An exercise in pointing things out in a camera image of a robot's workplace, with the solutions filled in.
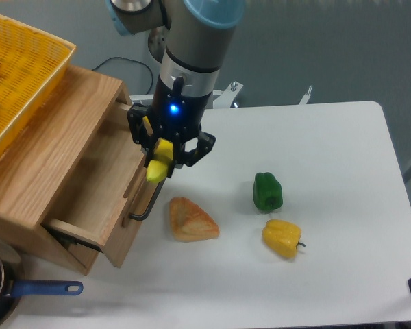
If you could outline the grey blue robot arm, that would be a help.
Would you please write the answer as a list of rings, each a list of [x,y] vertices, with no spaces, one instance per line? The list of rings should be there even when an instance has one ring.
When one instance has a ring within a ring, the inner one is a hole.
[[[133,141],[145,153],[147,180],[161,182],[212,151],[215,137],[201,128],[203,113],[244,1],[107,1],[119,34],[165,27],[160,72],[149,106],[127,112]]]

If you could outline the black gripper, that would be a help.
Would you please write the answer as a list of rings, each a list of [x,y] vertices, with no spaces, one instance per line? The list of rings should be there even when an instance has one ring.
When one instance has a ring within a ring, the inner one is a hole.
[[[184,165],[192,167],[212,151],[216,137],[201,130],[201,120],[210,95],[188,97],[181,93],[173,94],[173,90],[159,77],[151,105],[133,103],[127,111],[127,121],[133,142],[140,145],[145,155],[145,168],[153,159],[159,137],[173,141],[168,178],[172,177],[175,168]],[[185,151],[186,142],[194,138],[197,139],[197,146]]]

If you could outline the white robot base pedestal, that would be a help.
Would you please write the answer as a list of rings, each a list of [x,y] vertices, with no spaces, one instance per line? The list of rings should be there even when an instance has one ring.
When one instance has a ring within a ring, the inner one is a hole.
[[[168,29],[166,27],[157,27],[149,32],[147,40],[148,50],[154,60],[159,63],[161,63],[163,59],[167,34]],[[239,103],[237,101],[237,96],[242,88],[243,84],[233,81],[226,89],[214,90],[210,100],[208,101],[206,109],[238,108]]]

